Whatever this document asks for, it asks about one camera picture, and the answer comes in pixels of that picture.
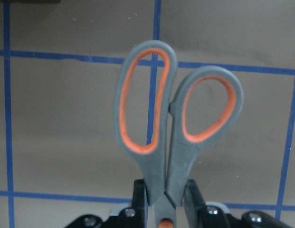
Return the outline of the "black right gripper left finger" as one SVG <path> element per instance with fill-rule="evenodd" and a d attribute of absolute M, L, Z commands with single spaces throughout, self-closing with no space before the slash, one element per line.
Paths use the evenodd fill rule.
<path fill-rule="evenodd" d="M 131 203 L 121 203 L 113 207 L 109 216 L 110 228 L 146 228 L 148 202 L 143 179 L 135 180 Z"/>

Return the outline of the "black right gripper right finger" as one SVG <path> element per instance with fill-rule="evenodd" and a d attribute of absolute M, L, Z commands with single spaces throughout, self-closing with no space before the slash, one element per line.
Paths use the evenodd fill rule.
<path fill-rule="evenodd" d="M 230 227 L 227 206 L 214 201 L 206 202 L 193 179 L 187 180 L 183 202 L 190 228 Z"/>

